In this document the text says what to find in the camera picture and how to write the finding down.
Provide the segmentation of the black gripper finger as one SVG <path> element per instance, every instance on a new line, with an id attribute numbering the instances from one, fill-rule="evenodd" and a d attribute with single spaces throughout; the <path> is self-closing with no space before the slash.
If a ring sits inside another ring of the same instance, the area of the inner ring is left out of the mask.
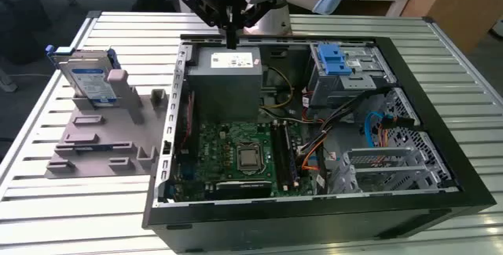
<path id="1" fill-rule="evenodd" d="M 210 6 L 207 0 L 183 0 L 183 3 L 210 27 L 219 28 L 220 33 L 226 35 L 227 48 L 232 48 L 232 30 L 228 13 L 220 15 Z"/>
<path id="2" fill-rule="evenodd" d="M 239 43 L 238 31 L 244 27 L 252 27 L 275 7 L 276 3 L 278 0 L 268 0 L 254 4 L 248 9 L 246 9 L 244 4 L 232 6 L 232 48 L 236 48 Z"/>

